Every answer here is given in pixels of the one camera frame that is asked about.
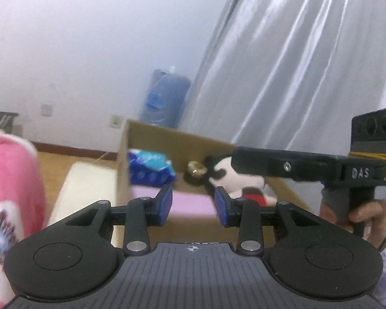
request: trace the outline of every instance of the plastic water container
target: plastic water container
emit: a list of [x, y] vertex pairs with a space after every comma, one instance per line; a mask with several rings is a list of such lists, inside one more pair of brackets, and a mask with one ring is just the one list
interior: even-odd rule
[[140, 120], [155, 126], [176, 128], [190, 84], [185, 76], [154, 70]]

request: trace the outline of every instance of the white wall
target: white wall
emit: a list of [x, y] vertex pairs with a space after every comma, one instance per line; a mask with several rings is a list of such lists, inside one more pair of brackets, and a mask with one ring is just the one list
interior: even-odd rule
[[0, 110], [30, 140], [117, 151], [110, 114], [138, 117], [155, 68], [193, 80], [225, 1], [0, 0]]

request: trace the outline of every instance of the curtain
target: curtain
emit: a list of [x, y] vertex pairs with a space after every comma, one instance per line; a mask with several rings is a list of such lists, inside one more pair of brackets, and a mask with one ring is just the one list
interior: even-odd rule
[[[346, 155], [352, 117], [382, 107], [386, 0], [230, 0], [179, 129]], [[289, 184], [319, 211], [321, 184]]]

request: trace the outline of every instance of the floor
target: floor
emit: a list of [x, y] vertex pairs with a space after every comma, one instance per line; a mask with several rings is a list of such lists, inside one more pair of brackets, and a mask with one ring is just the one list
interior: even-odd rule
[[[59, 191], [62, 188], [71, 165], [77, 161], [93, 163], [96, 160], [90, 158], [71, 157], [63, 156], [60, 154], [39, 152], [39, 161], [44, 189], [46, 192], [48, 218], [51, 214], [51, 211], [53, 210], [54, 203], [56, 202]], [[101, 159], [97, 161], [97, 164], [110, 168], [116, 167], [115, 161], [107, 161]]]

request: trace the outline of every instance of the ribbed gray surface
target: ribbed gray surface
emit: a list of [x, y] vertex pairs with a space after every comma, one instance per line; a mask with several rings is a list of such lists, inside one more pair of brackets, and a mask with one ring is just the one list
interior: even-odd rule
[[228, 244], [161, 243], [144, 257], [125, 260], [103, 289], [65, 303], [17, 298], [10, 309], [381, 309], [364, 296], [347, 302], [300, 297], [279, 285], [258, 258], [233, 253]]

